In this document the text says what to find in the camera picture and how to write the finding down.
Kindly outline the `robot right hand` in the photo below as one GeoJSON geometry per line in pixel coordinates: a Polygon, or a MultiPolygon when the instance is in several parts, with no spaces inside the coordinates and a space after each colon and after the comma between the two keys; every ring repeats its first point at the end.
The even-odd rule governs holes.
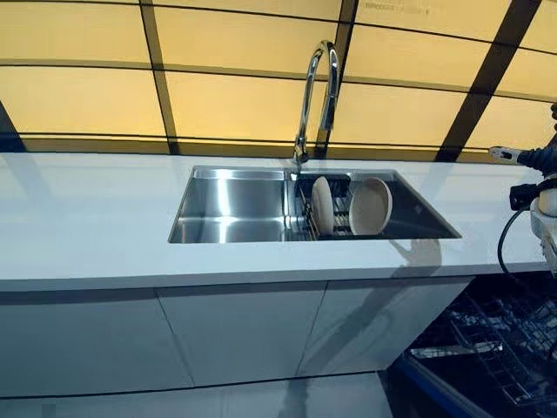
{"type": "Polygon", "coordinates": [[[542,253],[549,270],[556,278],[556,189],[540,193],[530,205],[533,234],[540,240],[542,253]]]}

